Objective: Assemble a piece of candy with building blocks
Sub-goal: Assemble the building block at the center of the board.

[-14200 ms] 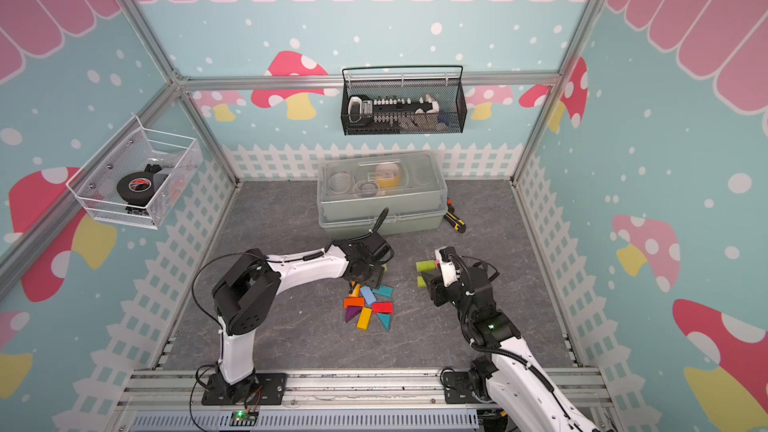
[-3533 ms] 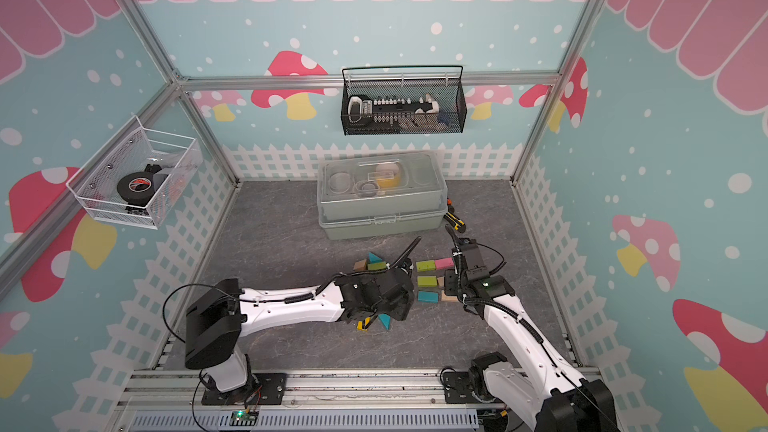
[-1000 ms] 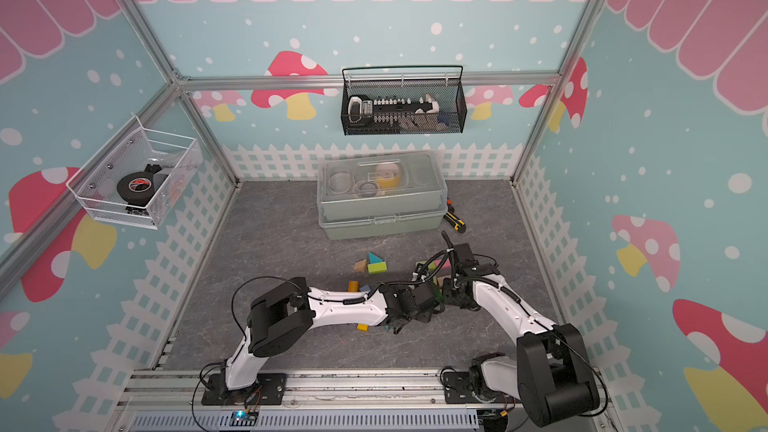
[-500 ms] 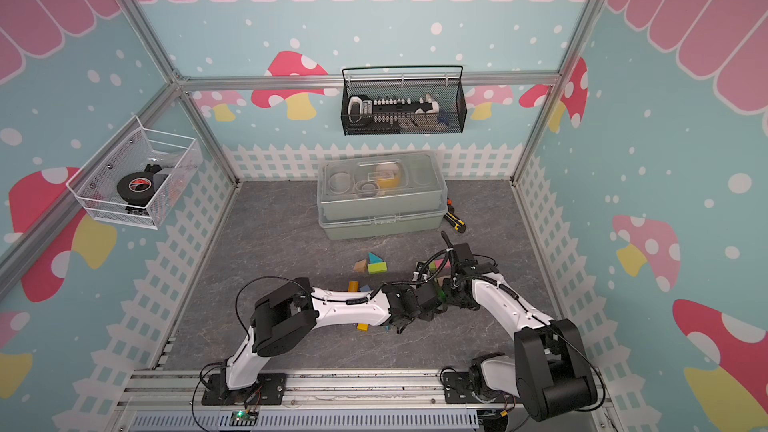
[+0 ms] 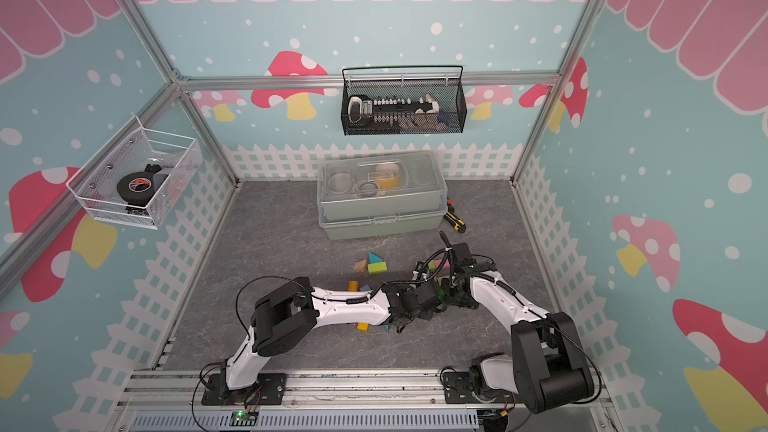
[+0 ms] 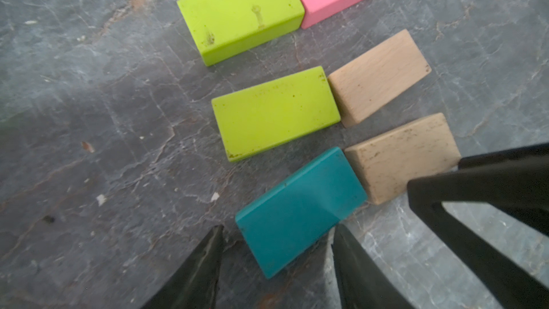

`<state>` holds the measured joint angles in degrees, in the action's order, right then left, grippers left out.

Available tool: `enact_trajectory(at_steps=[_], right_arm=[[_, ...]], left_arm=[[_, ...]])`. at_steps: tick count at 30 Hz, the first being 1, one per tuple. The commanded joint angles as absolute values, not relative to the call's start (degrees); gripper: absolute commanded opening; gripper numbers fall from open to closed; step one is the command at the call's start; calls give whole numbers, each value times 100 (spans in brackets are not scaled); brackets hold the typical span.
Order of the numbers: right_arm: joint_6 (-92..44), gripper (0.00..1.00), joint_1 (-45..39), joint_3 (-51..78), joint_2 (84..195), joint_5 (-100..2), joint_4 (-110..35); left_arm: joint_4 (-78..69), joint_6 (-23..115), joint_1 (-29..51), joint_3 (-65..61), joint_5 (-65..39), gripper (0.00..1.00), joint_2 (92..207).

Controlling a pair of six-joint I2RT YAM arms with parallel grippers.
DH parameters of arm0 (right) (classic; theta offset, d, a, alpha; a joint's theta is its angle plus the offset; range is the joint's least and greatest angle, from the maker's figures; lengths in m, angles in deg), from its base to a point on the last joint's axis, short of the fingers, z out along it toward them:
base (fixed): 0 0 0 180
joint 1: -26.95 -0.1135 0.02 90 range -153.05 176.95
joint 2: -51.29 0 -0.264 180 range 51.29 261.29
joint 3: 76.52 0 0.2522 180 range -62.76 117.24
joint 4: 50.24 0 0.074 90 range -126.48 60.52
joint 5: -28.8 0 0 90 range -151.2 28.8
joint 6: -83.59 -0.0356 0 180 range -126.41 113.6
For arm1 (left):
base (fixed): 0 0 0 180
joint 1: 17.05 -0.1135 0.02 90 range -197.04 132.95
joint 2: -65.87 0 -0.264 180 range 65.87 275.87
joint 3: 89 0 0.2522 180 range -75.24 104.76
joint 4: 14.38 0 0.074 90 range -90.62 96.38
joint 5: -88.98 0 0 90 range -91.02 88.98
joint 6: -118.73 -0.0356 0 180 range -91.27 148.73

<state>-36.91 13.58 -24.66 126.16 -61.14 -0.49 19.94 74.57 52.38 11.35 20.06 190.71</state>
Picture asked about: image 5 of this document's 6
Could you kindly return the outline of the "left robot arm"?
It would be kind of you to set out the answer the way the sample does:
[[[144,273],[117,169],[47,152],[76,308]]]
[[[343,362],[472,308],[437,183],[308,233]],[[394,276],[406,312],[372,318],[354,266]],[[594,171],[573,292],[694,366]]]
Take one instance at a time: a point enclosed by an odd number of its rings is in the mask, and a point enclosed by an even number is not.
[[[402,331],[415,319],[429,320],[444,305],[435,281],[396,281],[371,291],[333,291],[310,284],[307,277],[287,279],[254,304],[245,337],[237,350],[200,377],[216,399],[251,389],[274,357],[292,350],[312,330],[341,324],[390,326]]]

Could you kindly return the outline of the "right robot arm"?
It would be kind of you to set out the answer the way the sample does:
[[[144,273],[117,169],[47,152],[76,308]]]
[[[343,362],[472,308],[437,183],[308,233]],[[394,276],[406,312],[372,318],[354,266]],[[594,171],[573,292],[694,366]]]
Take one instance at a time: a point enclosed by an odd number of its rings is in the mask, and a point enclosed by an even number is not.
[[[533,414],[565,405],[596,401],[602,376],[591,371],[572,318],[549,312],[508,283],[495,264],[470,252],[465,243],[449,251],[450,273],[440,282],[447,303],[487,309],[509,333],[511,352],[473,359],[469,384],[474,396],[489,401],[512,395]]]

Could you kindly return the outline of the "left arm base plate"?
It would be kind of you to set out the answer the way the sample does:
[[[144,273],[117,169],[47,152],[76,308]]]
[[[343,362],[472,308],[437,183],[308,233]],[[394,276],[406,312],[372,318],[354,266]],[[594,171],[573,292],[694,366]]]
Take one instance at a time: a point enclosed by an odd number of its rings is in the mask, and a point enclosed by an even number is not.
[[[204,379],[204,406],[260,406],[280,405],[286,391],[287,375],[282,373],[260,374],[252,385],[242,389],[229,389],[222,373],[214,373]]]

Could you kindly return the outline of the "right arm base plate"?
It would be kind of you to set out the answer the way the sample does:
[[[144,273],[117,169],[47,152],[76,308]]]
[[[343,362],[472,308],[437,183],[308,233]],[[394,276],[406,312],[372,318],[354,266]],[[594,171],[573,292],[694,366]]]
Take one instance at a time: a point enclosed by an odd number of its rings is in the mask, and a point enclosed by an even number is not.
[[[492,403],[488,399],[479,395],[470,380],[470,373],[456,371],[453,367],[443,368],[439,374],[444,400],[447,404],[480,404]]]

